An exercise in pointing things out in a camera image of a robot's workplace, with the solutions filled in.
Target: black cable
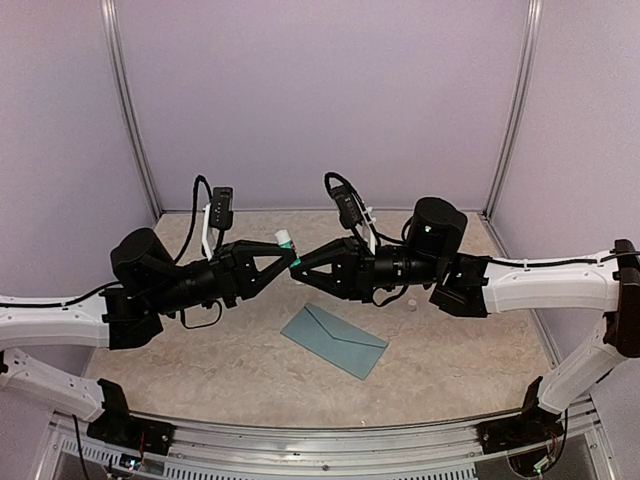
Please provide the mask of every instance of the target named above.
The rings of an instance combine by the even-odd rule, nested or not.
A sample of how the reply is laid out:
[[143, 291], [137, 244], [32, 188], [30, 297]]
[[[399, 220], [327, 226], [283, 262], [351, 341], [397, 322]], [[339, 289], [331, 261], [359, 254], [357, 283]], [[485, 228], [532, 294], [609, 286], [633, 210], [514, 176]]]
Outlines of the black cable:
[[94, 288], [90, 292], [81, 295], [80, 297], [71, 299], [67, 302], [58, 302], [58, 303], [0, 303], [0, 308], [61, 308], [68, 307], [70, 305], [76, 305], [77, 303], [86, 300], [89, 297], [93, 297], [96, 293], [101, 292], [102, 290], [113, 287], [115, 285], [120, 285], [120, 282], [109, 282], [104, 285], [100, 285], [97, 288]]
[[[373, 294], [376, 294], [376, 291], [380, 290], [380, 288], [376, 288], [373, 290]], [[382, 308], [382, 307], [386, 307], [387, 305], [389, 305], [391, 302], [395, 302], [396, 300], [398, 300], [400, 297], [402, 297], [405, 293], [407, 293], [407, 290], [409, 290], [409, 285], [404, 285], [401, 289], [400, 292], [396, 295], [392, 295], [390, 297], [385, 298], [382, 302], [380, 303], [376, 303], [375, 300], [372, 300], [372, 303], [378, 307], [378, 308]]]
[[186, 313], [184, 312], [184, 310], [180, 310], [179, 315], [180, 315], [180, 323], [182, 324], [182, 326], [184, 328], [186, 328], [187, 330], [197, 330], [198, 328], [214, 326], [222, 318], [222, 304], [218, 300], [214, 300], [213, 303], [218, 305], [218, 318], [216, 318], [213, 322], [205, 323], [204, 325], [194, 325], [194, 326], [190, 327], [189, 325], [187, 325], [187, 315], [186, 315]]
[[620, 257], [636, 257], [640, 255], [640, 251], [634, 252], [618, 252], [613, 253], [611, 255], [607, 255], [606, 257], [602, 257], [599, 261], [595, 258], [567, 258], [566, 260], [554, 260], [551, 262], [538, 262], [538, 263], [527, 263], [526, 265], [522, 262], [509, 262], [506, 260], [498, 260], [495, 258], [489, 257], [487, 260], [490, 263], [495, 263], [496, 265], [502, 265], [505, 267], [517, 267], [517, 268], [544, 268], [544, 267], [561, 267], [563, 265], [572, 265], [576, 263], [583, 263], [587, 265], [595, 265], [597, 263], [609, 262], [615, 258]]
[[[360, 194], [358, 193], [358, 191], [355, 189], [355, 187], [351, 184], [351, 182], [349, 182], [349, 180], [347, 180], [346, 178], [344, 178], [342, 175], [340, 175], [339, 173], [336, 172], [327, 172], [324, 175], [324, 188], [327, 191], [327, 194], [329, 196], [331, 196], [331, 180], [338, 180], [339, 182], [341, 182], [345, 187], [347, 187], [351, 194], [354, 196], [354, 198], [356, 199], [356, 201], [358, 202], [359, 206], [360, 206], [360, 210], [362, 210], [363, 212], [363, 216], [369, 217], [369, 213], [367, 212], [367, 206], [364, 204], [364, 201], [362, 200], [362, 197], [360, 196]], [[369, 225], [369, 228], [371, 229], [371, 231], [373, 232], [373, 236], [376, 239], [376, 246], [381, 246], [382, 245], [382, 241], [381, 240], [385, 240], [389, 243], [394, 243], [396, 245], [403, 245], [404, 242], [401, 240], [398, 240], [396, 238], [392, 238], [388, 235], [385, 235], [383, 233], [378, 232], [378, 229], [375, 227], [375, 225], [373, 224], [373, 222], [371, 222], [371, 224]]]
[[374, 235], [378, 235], [381, 239], [386, 240], [389, 243], [395, 243], [396, 245], [404, 245], [404, 242], [402, 240], [398, 240], [396, 238], [391, 238], [387, 235], [385, 235], [384, 233], [378, 233], [377, 231], [374, 231]]
[[211, 197], [212, 197], [211, 186], [209, 185], [209, 182], [203, 175], [198, 175], [196, 179], [193, 181], [193, 198], [191, 201], [191, 223], [189, 225], [189, 232], [187, 233], [187, 238], [185, 238], [184, 244], [180, 249], [180, 253], [176, 255], [176, 258], [174, 258], [175, 263], [178, 263], [180, 259], [183, 257], [184, 253], [187, 251], [187, 247], [189, 246], [189, 243], [191, 243], [191, 238], [193, 237], [193, 231], [196, 228], [196, 211], [198, 209], [198, 193], [200, 191], [201, 183], [204, 184], [205, 188], [207, 189], [207, 195], [208, 195], [209, 201], [211, 200]]
[[593, 265], [598, 263], [595, 258], [568, 258], [566, 260], [554, 260], [552, 262], [539, 262], [539, 263], [527, 263], [526, 265], [521, 262], [509, 262], [505, 260], [498, 260], [488, 257], [487, 261], [495, 263], [496, 265], [502, 265], [504, 267], [517, 267], [517, 268], [545, 268], [545, 267], [561, 267], [563, 265], [572, 265], [574, 263], [586, 263], [587, 265]]
[[213, 253], [218, 253], [222, 248], [222, 242], [224, 242], [224, 230], [218, 230], [218, 240], [216, 241], [216, 247], [213, 249]]
[[358, 243], [360, 245], [362, 245], [363, 247], [369, 249], [369, 246], [367, 245], [367, 242], [365, 242], [364, 238], [362, 238], [362, 235], [360, 235], [360, 232], [358, 232], [358, 229], [356, 227], [353, 227], [351, 229], [351, 233], [353, 233], [353, 236], [356, 237], [356, 240], [358, 241]]
[[82, 466], [82, 473], [84, 473], [85, 480], [91, 480], [89, 472], [87, 471], [87, 465], [84, 463], [84, 455], [82, 454], [82, 442], [80, 441], [80, 427], [78, 427], [78, 417], [72, 415], [73, 424], [76, 427], [76, 441], [78, 442], [78, 456], [80, 457], [80, 465]]
[[640, 255], [640, 252], [635, 251], [635, 252], [618, 252], [618, 253], [614, 253], [611, 255], [607, 255], [606, 257], [602, 257], [602, 260], [600, 260], [601, 262], [608, 262], [609, 260], [613, 260], [614, 258], [620, 258], [620, 257], [637, 257], [638, 255]]
[[402, 226], [402, 233], [400, 234], [400, 238], [402, 238], [402, 241], [404, 243], [407, 243], [407, 230], [409, 229], [409, 226], [411, 225], [411, 220], [413, 220], [413, 215], [410, 216], [409, 220], [404, 222], [404, 225]]
[[562, 445], [560, 445], [560, 451], [558, 452], [558, 456], [553, 460], [553, 463], [544, 470], [542, 473], [547, 473], [553, 467], [555, 467], [560, 461], [560, 457], [562, 457], [562, 452], [564, 452], [564, 447], [567, 444], [567, 433], [569, 432], [569, 409], [567, 408], [564, 411], [564, 433], [562, 434]]

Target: blue envelope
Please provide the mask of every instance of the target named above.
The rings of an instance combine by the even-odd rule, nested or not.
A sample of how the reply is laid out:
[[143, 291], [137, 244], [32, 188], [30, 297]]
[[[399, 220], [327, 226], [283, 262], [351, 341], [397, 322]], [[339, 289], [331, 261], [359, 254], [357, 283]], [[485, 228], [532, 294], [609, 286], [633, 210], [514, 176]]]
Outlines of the blue envelope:
[[311, 304], [280, 333], [360, 380], [367, 378], [389, 345]]

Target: envelope flap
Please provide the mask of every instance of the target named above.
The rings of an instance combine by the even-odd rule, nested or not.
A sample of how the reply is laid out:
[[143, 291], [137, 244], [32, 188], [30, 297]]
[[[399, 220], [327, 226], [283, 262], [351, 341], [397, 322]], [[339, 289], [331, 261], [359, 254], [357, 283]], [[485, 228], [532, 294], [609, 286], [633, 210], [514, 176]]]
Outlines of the envelope flap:
[[329, 312], [315, 305], [306, 304], [304, 309], [320, 324], [320, 326], [336, 340], [385, 348], [387, 342], [360, 330], [344, 320], [331, 315]]

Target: speckled tabletop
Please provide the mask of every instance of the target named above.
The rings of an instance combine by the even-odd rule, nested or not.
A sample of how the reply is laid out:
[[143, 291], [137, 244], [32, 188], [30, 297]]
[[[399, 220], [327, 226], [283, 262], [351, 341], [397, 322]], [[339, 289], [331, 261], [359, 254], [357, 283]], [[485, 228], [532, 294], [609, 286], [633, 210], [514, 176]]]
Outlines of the speckled tabletop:
[[[409, 215], [376, 212], [378, 228], [398, 236]], [[461, 251], [495, 255], [479, 218], [469, 220]], [[158, 223], [172, 255], [188, 225], [185, 214], [164, 215]], [[347, 235], [335, 211], [240, 212], [225, 240], [272, 242], [282, 228], [300, 254]], [[184, 261], [199, 256], [198, 238]], [[399, 425], [521, 406], [527, 385], [549, 368], [530, 315], [452, 318], [428, 298], [422, 287], [411, 287], [403, 299], [379, 309], [297, 285], [283, 273], [255, 299], [225, 310], [213, 327], [184, 330], [163, 318], [165, 331], [143, 348], [97, 350], [87, 376], [119, 383], [132, 410], [243, 425]], [[416, 311], [408, 310], [409, 299], [417, 302]], [[365, 381], [280, 334], [307, 302], [389, 342]], [[193, 308], [187, 315], [190, 324], [205, 323], [215, 312]]]

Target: aluminum frame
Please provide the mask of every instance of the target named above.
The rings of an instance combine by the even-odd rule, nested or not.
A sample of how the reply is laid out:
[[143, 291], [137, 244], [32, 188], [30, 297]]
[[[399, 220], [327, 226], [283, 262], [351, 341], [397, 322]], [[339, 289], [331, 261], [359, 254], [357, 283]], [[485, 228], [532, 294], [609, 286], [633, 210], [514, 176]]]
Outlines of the aluminum frame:
[[527, 23], [525, 27], [525, 38], [524, 43], [522, 44], [520, 66], [518, 67], [516, 89], [513, 101], [511, 102], [507, 131], [502, 141], [498, 165], [491, 184], [491, 190], [489, 191], [489, 198], [484, 208], [484, 215], [489, 221], [493, 218], [496, 207], [498, 206], [500, 194], [504, 188], [507, 172], [513, 156], [513, 149], [518, 137], [520, 121], [522, 120], [527, 92], [529, 90], [529, 84], [531, 83], [531, 72], [533, 70], [536, 44], [538, 42], [541, 14], [542, 0], [529, 0], [529, 13], [527, 15]]
[[[174, 442], [167, 457], [145, 455], [162, 474], [140, 474], [143, 478], [251, 478], [291, 480], [330, 476], [376, 480], [417, 478], [436, 472], [473, 469], [483, 460], [505, 453], [484, 455], [475, 426], [488, 418], [511, 413], [435, 422], [422, 425], [352, 428], [288, 429], [243, 427], [180, 420], [141, 414], [176, 425]], [[585, 435], [599, 480], [618, 478], [608, 461], [608, 445], [601, 435], [597, 412], [588, 396], [577, 399], [569, 409], [569, 437]], [[119, 457], [136, 452], [106, 445], [82, 435], [88, 461]], [[518, 449], [510, 454], [531, 447]], [[37, 480], [51, 480], [61, 452], [77, 456], [72, 420], [54, 415], [48, 431], [45, 456]]]
[[122, 108], [122, 115], [127, 129], [127, 135], [131, 142], [136, 170], [142, 183], [144, 196], [149, 206], [149, 210], [151, 211], [153, 219], [157, 222], [163, 213], [162, 204], [160, 203], [158, 189], [153, 181], [153, 175], [151, 174], [151, 168], [149, 167], [147, 155], [142, 143], [142, 137], [140, 135], [140, 128], [138, 127], [138, 120], [133, 108], [133, 100], [131, 98], [129, 83], [127, 81], [127, 69], [125, 67], [124, 53], [122, 51], [122, 40], [120, 39], [118, 12], [116, 10], [115, 0], [100, 0], [100, 7], [116, 90], [118, 93], [120, 107]]

